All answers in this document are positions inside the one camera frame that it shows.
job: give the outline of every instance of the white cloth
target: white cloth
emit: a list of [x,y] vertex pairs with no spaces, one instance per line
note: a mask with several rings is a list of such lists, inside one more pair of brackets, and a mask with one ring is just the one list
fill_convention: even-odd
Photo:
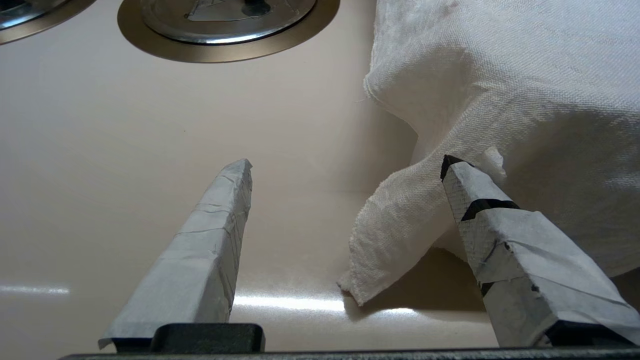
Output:
[[607,275],[638,267],[638,19],[635,0],[378,0],[365,90],[416,130],[418,162],[357,216],[340,287],[363,304],[416,264],[454,226],[443,155],[484,163],[491,147],[517,204]]

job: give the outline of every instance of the white stovetop surface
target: white stovetop surface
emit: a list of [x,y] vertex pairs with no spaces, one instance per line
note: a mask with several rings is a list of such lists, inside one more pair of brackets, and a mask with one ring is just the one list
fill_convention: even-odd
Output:
[[0,348],[96,341],[219,169],[253,168],[233,322],[268,350],[495,345],[473,279],[442,252],[357,309],[335,285],[355,215],[407,166],[403,121],[365,99],[373,0],[265,58],[188,64],[129,44],[119,1],[0,46]]

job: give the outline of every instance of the white towel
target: white towel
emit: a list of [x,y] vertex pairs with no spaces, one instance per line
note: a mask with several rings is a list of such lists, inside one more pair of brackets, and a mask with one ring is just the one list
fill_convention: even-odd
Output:
[[640,266],[638,19],[635,0],[378,0],[365,90],[419,140],[357,216],[340,286],[363,304],[415,265],[453,226],[443,155],[492,147],[522,208],[609,276]]

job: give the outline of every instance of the burner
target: burner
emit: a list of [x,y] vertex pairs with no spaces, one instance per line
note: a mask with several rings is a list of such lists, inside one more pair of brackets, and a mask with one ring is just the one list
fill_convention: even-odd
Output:
[[64,22],[95,0],[0,0],[0,44]]
[[340,0],[124,0],[120,31],[150,54],[186,62],[258,58],[331,22]]

